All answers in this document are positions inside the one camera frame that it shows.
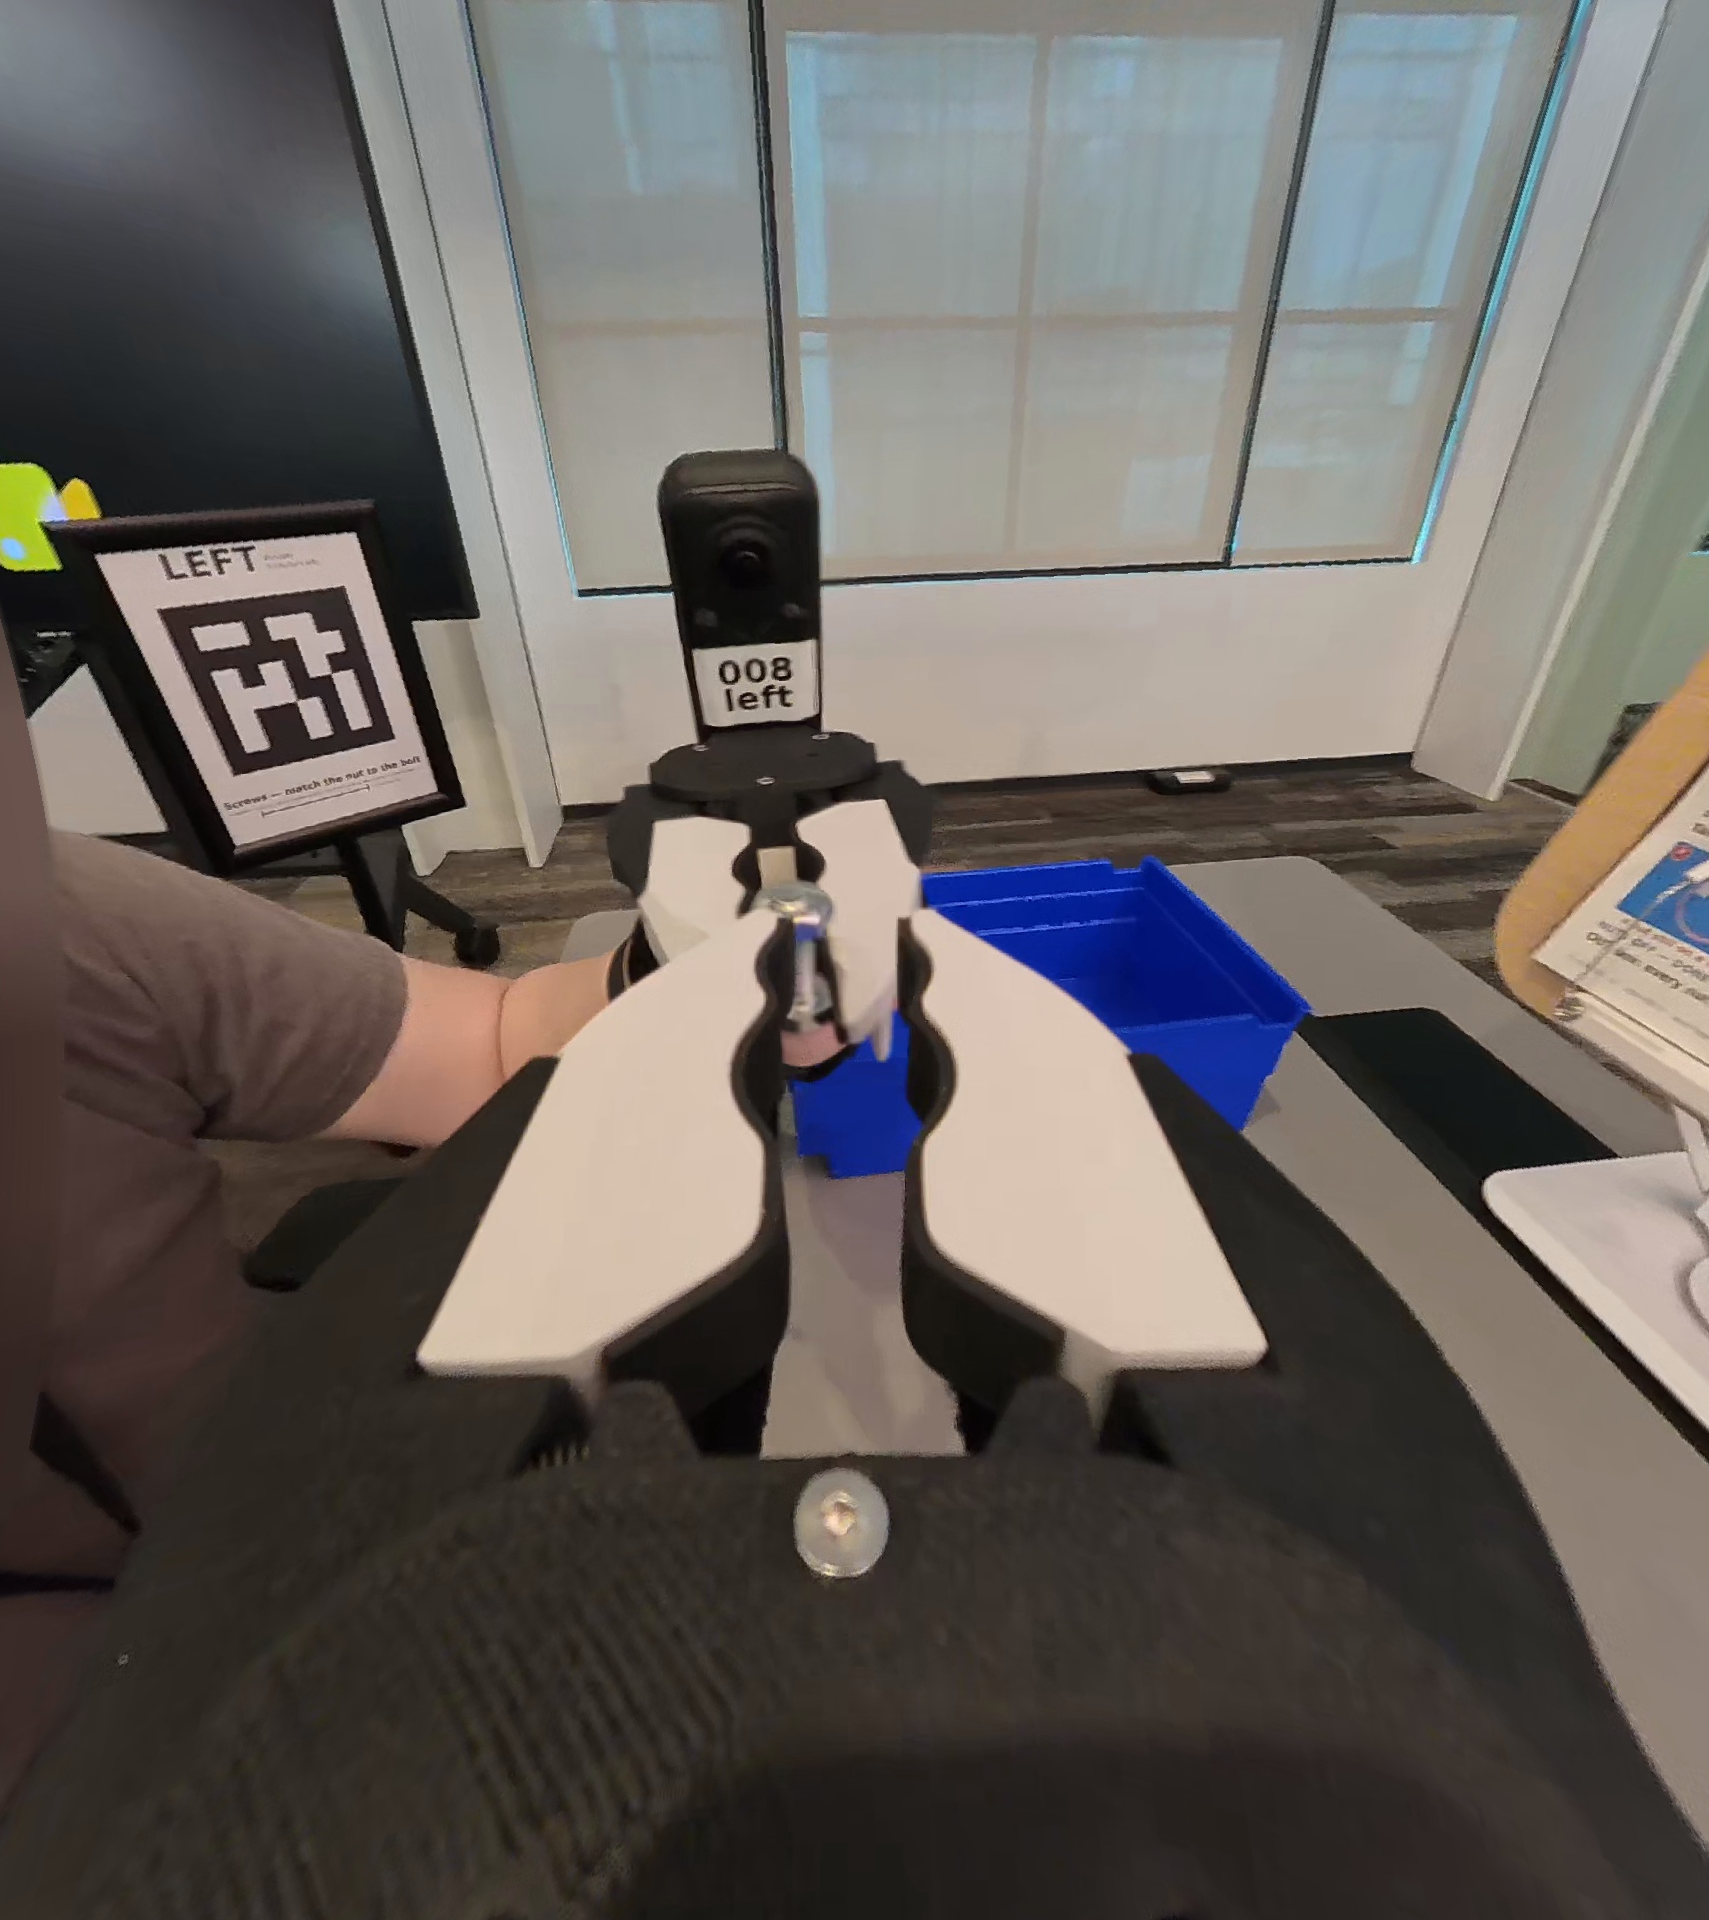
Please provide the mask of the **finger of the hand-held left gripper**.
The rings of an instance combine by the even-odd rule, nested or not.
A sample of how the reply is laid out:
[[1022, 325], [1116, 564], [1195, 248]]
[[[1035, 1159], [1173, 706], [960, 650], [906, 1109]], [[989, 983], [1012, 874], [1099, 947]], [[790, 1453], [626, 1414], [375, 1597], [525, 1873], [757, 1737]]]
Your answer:
[[921, 867], [883, 798], [842, 799], [802, 817], [829, 911], [818, 946], [833, 1022], [845, 1043], [886, 1059], [898, 1010], [898, 926], [921, 907]]
[[684, 815], [651, 827], [638, 926], [652, 958], [671, 963], [724, 932], [765, 887], [799, 880], [790, 844], [759, 847], [743, 821]]

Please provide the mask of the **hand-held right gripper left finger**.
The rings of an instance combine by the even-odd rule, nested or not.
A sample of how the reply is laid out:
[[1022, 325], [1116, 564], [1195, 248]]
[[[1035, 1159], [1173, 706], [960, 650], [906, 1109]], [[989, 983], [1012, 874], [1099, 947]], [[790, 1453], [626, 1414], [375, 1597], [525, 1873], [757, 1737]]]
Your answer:
[[750, 1043], [776, 1040], [786, 923], [759, 907], [651, 971], [556, 1056], [418, 1347], [445, 1379], [604, 1379], [771, 1226]]

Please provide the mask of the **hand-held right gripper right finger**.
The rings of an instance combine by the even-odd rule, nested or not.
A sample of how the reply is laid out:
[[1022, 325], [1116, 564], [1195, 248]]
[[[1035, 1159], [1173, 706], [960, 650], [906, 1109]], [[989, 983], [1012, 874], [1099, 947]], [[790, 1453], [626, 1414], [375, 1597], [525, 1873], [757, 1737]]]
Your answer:
[[903, 1305], [945, 1379], [1239, 1371], [1267, 1334], [1151, 1099], [1173, 1075], [934, 914], [900, 926]]

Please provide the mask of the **silver bolt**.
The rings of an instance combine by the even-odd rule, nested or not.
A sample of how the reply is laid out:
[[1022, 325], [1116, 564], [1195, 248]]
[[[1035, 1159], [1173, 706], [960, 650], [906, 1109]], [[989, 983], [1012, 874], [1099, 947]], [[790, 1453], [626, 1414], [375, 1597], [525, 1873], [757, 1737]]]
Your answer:
[[834, 979], [826, 940], [834, 907], [829, 893], [811, 880], [789, 877], [762, 885], [752, 907], [771, 911], [790, 932], [793, 997], [785, 1029], [794, 1037], [834, 1031]]

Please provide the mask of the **blue plastic bin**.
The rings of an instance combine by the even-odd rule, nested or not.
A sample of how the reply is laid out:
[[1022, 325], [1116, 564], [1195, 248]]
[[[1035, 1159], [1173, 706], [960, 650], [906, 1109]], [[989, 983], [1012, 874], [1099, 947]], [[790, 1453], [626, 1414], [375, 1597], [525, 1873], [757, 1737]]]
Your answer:
[[[922, 877], [927, 907], [1051, 979], [1242, 1129], [1308, 1002], [1154, 857]], [[909, 1029], [790, 1087], [796, 1149], [834, 1179], [898, 1173], [918, 1119]]]

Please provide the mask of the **person's left forearm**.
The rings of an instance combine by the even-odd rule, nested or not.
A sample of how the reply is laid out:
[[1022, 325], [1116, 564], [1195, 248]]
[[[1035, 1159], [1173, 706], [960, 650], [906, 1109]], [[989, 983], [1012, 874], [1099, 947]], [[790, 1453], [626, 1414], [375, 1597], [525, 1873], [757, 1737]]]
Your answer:
[[512, 978], [407, 960], [400, 1028], [366, 1089], [371, 1138], [445, 1142], [521, 1068], [558, 1056], [609, 1004], [617, 978], [614, 954]]

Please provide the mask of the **person's grey shirt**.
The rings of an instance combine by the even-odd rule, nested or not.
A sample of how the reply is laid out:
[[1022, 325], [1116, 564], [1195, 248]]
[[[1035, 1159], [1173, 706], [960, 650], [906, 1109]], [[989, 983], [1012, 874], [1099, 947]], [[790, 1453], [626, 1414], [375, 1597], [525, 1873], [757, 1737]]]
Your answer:
[[0, 619], [0, 1816], [242, 1321], [203, 1139], [377, 1078], [400, 961], [47, 823]]

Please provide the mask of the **large window with blinds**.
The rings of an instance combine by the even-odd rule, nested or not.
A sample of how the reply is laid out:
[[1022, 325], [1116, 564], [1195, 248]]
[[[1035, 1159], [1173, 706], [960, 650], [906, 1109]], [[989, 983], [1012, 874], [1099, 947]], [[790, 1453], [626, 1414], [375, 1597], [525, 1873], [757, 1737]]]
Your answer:
[[468, 3], [572, 587], [759, 445], [833, 581], [1418, 559], [1579, 14]]

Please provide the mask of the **black framed marker sign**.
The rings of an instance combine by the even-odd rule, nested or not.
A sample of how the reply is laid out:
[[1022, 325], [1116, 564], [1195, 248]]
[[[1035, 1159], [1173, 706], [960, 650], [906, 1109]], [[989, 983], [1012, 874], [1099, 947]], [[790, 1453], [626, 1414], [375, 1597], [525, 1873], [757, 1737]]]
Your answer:
[[486, 970], [500, 933], [422, 877], [405, 829], [465, 805], [366, 500], [50, 522], [77, 650], [171, 851], [224, 880], [339, 875], [369, 935], [418, 918]]

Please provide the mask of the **white document stand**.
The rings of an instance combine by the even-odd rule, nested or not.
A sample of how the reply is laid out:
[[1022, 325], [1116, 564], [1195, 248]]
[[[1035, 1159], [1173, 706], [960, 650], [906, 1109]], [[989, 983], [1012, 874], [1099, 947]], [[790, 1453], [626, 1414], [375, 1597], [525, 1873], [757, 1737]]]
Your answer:
[[1502, 1169], [1496, 1220], [1709, 1437], [1709, 1125], [1681, 1149]]

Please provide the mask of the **wooden board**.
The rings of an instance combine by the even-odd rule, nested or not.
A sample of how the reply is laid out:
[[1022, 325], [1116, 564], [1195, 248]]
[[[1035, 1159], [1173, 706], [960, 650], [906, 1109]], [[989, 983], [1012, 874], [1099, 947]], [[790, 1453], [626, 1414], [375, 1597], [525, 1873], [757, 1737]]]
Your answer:
[[1709, 650], [1575, 805], [1513, 883], [1494, 926], [1506, 990], [1547, 1022], [1568, 992], [1539, 947], [1681, 801], [1709, 767]]

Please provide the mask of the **large black screen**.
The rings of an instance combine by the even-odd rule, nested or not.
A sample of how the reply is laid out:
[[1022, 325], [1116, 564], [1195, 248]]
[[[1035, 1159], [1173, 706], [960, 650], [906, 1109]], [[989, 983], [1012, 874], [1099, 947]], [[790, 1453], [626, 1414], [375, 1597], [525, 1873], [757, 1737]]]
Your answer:
[[[319, 2], [0, 2], [0, 464], [103, 516], [366, 500], [412, 619], [474, 592]], [[7, 571], [12, 622], [64, 618]]]

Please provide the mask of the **yellow green object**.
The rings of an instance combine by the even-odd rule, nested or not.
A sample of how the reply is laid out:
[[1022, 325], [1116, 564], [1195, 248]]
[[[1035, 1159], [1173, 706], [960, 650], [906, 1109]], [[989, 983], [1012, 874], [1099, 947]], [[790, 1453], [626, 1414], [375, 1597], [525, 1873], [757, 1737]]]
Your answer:
[[0, 461], [0, 565], [7, 571], [59, 571], [50, 525], [101, 517], [92, 486], [83, 478], [54, 482], [36, 461]]

